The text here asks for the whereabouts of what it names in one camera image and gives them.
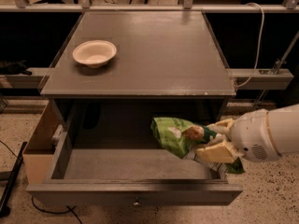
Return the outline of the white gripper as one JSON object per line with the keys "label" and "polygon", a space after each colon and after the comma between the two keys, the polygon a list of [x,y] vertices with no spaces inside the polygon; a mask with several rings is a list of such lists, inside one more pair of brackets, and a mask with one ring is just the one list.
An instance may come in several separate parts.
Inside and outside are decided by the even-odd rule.
{"label": "white gripper", "polygon": [[240,156],[239,151],[252,162],[277,161],[280,158],[271,140],[266,109],[246,113],[236,120],[223,119],[207,127],[216,133],[230,134],[231,142],[222,141],[197,148],[196,155],[204,161],[233,163]]}

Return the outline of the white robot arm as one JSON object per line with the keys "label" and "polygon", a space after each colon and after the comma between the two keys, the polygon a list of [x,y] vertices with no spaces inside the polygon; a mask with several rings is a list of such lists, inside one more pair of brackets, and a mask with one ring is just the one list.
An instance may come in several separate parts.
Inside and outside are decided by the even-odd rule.
{"label": "white robot arm", "polygon": [[237,158],[277,161],[283,155],[299,152],[299,105],[256,110],[238,119],[219,121],[209,129],[221,137],[195,150],[204,161],[233,163]]}

